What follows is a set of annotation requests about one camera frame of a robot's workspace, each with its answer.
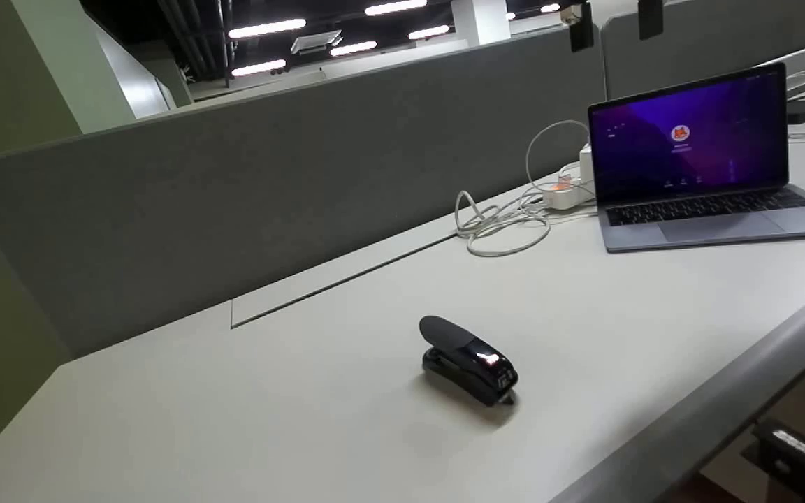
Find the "white power strip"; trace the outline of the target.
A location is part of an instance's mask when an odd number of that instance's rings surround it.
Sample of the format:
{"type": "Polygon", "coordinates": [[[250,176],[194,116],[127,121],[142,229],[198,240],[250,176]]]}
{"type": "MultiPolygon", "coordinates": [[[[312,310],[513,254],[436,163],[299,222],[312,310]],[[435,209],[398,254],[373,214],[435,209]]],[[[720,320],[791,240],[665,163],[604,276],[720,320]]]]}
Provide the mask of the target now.
{"type": "Polygon", "coordinates": [[[562,166],[541,186],[542,205],[553,214],[569,214],[592,198],[592,149],[562,166]]]}

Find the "grey laptop with stickers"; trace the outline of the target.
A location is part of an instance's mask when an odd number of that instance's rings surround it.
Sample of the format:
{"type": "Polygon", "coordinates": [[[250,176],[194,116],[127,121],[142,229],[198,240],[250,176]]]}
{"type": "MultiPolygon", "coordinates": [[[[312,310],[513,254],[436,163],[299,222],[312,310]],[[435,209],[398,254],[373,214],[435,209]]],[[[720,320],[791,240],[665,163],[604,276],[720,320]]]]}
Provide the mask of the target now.
{"type": "Polygon", "coordinates": [[[588,130],[609,254],[805,239],[783,64],[595,103],[588,130]]]}

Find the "grey desk divider panel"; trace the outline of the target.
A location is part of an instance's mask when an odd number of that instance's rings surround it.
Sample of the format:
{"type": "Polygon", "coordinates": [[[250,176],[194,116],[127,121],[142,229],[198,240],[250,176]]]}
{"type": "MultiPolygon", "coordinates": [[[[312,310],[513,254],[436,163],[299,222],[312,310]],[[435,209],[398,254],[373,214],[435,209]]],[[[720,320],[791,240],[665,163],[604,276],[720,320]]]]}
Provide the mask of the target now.
{"type": "Polygon", "coordinates": [[[91,355],[525,180],[604,99],[595,46],[538,33],[0,156],[0,254],[91,355]]]}

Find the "black stapler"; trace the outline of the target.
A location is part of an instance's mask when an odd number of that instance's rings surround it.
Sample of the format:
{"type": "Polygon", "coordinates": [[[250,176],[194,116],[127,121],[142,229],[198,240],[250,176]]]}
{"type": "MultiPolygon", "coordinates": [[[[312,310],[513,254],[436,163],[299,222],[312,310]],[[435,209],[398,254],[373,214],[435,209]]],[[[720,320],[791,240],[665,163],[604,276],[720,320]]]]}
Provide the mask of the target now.
{"type": "Polygon", "coordinates": [[[443,317],[423,317],[419,332],[428,342],[425,371],[443,374],[483,406],[513,397],[517,369],[502,349],[443,317]]]}

